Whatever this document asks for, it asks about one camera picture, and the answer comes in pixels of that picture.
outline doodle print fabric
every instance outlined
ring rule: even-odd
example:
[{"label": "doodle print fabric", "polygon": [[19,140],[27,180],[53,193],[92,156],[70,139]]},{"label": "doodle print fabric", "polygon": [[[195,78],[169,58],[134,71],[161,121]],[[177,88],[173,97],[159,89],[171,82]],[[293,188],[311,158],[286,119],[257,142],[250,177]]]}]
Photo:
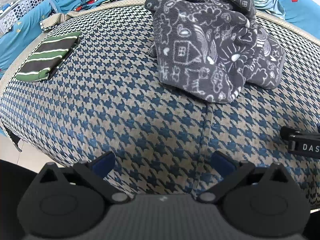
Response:
[{"label": "doodle print fabric", "polygon": [[253,0],[146,0],[161,82],[232,102],[245,82],[276,88],[285,51],[256,22]]}]

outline green striped cloth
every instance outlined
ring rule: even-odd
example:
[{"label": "green striped cloth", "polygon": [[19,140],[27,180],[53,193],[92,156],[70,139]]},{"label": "green striped cloth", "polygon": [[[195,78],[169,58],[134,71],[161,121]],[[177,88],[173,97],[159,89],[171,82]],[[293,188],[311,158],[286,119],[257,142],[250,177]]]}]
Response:
[{"label": "green striped cloth", "polygon": [[47,80],[55,74],[57,66],[70,55],[81,32],[46,38],[38,49],[25,61],[16,79],[21,81]]}]

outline houndstooth fabric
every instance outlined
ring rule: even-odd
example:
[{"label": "houndstooth fabric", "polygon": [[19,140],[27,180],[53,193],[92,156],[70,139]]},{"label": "houndstooth fabric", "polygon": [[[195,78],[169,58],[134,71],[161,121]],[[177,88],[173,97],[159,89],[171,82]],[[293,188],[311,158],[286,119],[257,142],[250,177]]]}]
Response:
[{"label": "houndstooth fabric", "polygon": [[208,104],[159,82],[147,55],[152,16],[143,7],[114,8],[70,19],[49,35],[81,31],[81,43],[44,82],[13,79],[0,102],[3,124],[68,166],[116,154],[108,180],[130,193],[193,193],[221,178],[212,152],[257,166],[283,163],[319,199],[320,164],[287,153],[282,125],[316,131],[320,122],[320,47],[265,20],[287,52],[278,88],[245,85],[228,105]]}]

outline white plastic basket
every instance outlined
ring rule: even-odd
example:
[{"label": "white plastic basket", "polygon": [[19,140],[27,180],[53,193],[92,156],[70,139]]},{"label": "white plastic basket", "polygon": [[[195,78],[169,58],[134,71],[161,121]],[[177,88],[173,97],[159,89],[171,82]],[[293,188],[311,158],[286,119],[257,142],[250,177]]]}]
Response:
[{"label": "white plastic basket", "polygon": [[44,0],[18,0],[0,15],[0,37],[28,11]]}]

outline tile floor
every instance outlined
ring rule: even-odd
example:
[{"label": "tile floor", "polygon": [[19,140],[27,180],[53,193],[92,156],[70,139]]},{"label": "tile floor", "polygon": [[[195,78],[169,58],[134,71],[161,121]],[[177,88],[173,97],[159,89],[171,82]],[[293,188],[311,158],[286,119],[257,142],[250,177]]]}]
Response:
[{"label": "tile floor", "polygon": [[22,150],[21,153],[7,137],[0,134],[0,159],[34,172],[39,172],[47,162],[53,162],[50,157],[21,140],[19,142],[19,148]]}]

